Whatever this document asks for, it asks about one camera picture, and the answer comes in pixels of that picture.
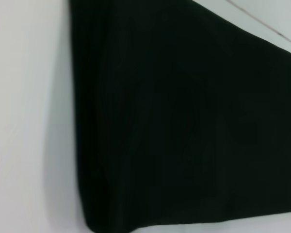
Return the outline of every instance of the garment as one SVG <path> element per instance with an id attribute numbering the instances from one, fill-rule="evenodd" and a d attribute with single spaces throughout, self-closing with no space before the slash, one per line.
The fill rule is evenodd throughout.
<path id="1" fill-rule="evenodd" d="M 191 0 L 70 0 L 96 233 L 291 212 L 291 53 Z"/>

